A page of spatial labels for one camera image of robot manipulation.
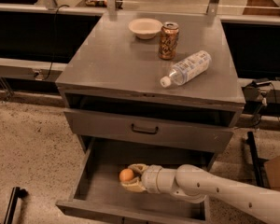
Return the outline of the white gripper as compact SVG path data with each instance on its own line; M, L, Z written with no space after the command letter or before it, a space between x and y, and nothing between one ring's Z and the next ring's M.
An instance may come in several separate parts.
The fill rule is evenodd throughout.
M121 182L121 185L130 192L143 192L147 191L148 193L158 193L157 179L160 170L162 169L159 165L148 165L143 163L135 163L128 166L134 173L139 174L139 177L136 177L130 181Z

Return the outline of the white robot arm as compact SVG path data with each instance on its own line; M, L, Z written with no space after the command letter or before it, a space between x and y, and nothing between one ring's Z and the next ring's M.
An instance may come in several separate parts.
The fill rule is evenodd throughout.
M266 224L280 224L280 191L222 178L190 164L176 169L131 164L119 173L119 181L131 192L169 194L190 203L215 197Z

